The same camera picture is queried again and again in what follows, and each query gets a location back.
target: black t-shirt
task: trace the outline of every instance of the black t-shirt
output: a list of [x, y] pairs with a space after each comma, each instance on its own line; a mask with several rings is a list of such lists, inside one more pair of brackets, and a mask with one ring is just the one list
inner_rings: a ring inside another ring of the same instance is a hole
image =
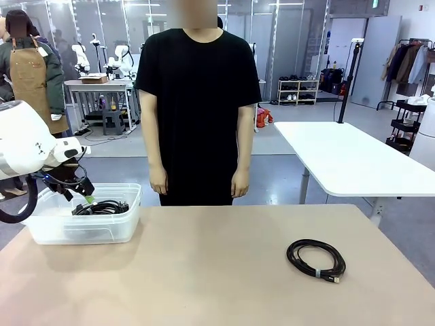
[[238, 108], [261, 101], [249, 44], [226, 31], [210, 43], [196, 42], [182, 29], [152, 35], [142, 49], [135, 87], [157, 96], [170, 192], [204, 181], [230, 190]]

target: robotic arm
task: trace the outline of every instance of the robotic arm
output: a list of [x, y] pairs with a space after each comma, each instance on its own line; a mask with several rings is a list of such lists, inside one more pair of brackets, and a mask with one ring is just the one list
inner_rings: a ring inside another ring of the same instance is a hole
[[90, 70], [88, 57], [84, 53], [86, 48], [79, 43], [71, 46], [71, 49], [77, 55], [77, 64], [74, 66], [75, 70], [80, 74], [80, 76], [86, 76], [89, 74]]
[[[20, 117], [20, 128], [10, 121]], [[18, 215], [9, 215], [0, 210], [0, 221], [20, 223], [35, 210], [37, 203], [36, 177], [53, 191], [70, 201], [69, 190], [77, 192], [90, 202], [94, 186], [85, 176], [75, 176], [81, 167], [75, 159], [85, 149], [75, 137], [55, 139], [46, 123], [34, 109], [23, 101], [0, 104], [0, 180], [27, 175], [29, 203]]]
[[114, 70], [119, 69], [124, 78], [132, 79], [131, 71], [133, 70], [133, 65], [135, 61], [130, 53], [130, 46], [117, 46], [115, 48], [115, 55], [118, 57], [117, 60], [113, 56], [109, 58], [109, 61], [105, 68], [107, 69], [107, 74], [113, 74]]

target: brown apron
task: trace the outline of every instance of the brown apron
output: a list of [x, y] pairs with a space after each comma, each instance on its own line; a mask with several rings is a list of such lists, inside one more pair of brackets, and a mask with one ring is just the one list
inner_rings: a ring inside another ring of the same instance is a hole
[[67, 118], [64, 115], [58, 121], [51, 118], [47, 99], [46, 62], [38, 52], [38, 44], [33, 37], [32, 40], [36, 48], [18, 50], [15, 39], [12, 39], [10, 74], [15, 99], [25, 101], [34, 108], [47, 124], [50, 133], [64, 132], [69, 129]]

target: man's right hand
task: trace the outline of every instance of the man's right hand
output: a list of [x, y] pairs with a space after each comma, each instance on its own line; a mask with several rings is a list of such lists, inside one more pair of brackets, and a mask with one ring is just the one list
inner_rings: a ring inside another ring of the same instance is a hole
[[163, 166], [150, 166], [150, 184], [157, 194], [168, 193], [168, 174]]

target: clear plastic bin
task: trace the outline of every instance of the clear plastic bin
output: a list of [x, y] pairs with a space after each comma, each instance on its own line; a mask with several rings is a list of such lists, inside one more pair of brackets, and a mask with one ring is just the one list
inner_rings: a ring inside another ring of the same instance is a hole
[[128, 242], [139, 220], [142, 188], [136, 183], [95, 183], [96, 202], [127, 202], [129, 210], [116, 215], [72, 215], [78, 204], [87, 204], [75, 192], [68, 202], [64, 196], [45, 189], [38, 195], [35, 211], [22, 223], [39, 245], [91, 245]]

